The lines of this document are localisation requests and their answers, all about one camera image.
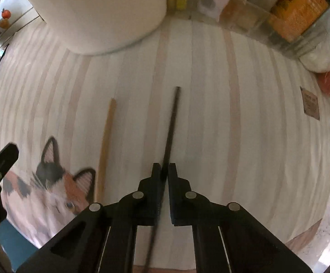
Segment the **black thin chopstick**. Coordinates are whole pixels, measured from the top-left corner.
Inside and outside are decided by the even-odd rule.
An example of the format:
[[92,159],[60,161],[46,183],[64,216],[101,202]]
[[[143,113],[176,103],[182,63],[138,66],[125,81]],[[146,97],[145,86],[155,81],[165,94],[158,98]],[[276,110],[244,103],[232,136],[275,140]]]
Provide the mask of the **black thin chopstick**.
[[150,263],[153,256],[153,250],[156,242],[159,222],[160,222],[160,214],[161,208],[163,204],[163,197],[164,197],[164,190],[166,181],[168,178],[168,165],[171,156],[171,150],[173,146],[173,138],[174,138],[174,131],[175,131],[175,124],[177,118],[177,111],[179,106],[179,99],[180,99],[181,87],[176,86],[174,92],[174,100],[172,105],[171,117],[169,122],[169,128],[167,132],[167,139],[166,139],[166,147],[164,151],[164,157],[161,164],[160,169],[160,182],[157,187],[157,198],[156,198],[156,217],[155,217],[155,225],[151,228],[151,235],[150,235],[150,242],[148,245],[147,256],[145,259],[145,265],[142,269],[142,272],[148,273],[150,271]]

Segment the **light wooden chopstick right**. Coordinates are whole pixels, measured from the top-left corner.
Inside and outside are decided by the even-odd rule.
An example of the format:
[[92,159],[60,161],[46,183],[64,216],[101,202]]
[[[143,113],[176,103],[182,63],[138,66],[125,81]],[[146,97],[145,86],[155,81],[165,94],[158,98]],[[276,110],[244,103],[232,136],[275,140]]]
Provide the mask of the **light wooden chopstick right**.
[[102,146],[100,151],[100,160],[98,164],[97,176],[95,179],[94,200],[98,203],[104,204],[104,189],[105,189],[105,176],[106,167],[108,164],[108,156],[110,151],[111,129],[116,111],[116,100],[112,98],[109,102],[108,114],[103,131]]

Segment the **brown label on mat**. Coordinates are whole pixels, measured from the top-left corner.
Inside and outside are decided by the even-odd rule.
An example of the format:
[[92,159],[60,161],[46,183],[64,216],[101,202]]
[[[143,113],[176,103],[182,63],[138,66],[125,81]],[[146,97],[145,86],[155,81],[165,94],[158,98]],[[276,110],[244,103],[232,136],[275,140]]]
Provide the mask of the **brown label on mat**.
[[303,87],[300,87],[304,113],[310,117],[320,120],[320,110],[318,105],[318,97],[306,90]]

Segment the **white utensil holder wooden insert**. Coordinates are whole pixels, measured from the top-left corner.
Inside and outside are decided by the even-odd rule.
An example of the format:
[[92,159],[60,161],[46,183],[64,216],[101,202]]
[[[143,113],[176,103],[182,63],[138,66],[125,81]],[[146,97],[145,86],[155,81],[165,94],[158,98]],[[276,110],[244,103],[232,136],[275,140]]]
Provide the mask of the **white utensil holder wooden insert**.
[[166,0],[28,0],[71,52],[98,55],[141,40],[166,15]]

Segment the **clear plastic storage bin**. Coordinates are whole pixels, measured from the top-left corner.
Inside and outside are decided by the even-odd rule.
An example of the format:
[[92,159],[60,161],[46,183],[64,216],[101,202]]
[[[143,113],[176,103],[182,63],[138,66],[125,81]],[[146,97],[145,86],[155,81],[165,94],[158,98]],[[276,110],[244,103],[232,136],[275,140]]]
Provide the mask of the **clear plastic storage bin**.
[[285,22],[247,0],[167,0],[167,13],[245,35],[290,58],[314,50],[327,36],[321,23],[313,23],[288,41],[275,29],[287,31]]

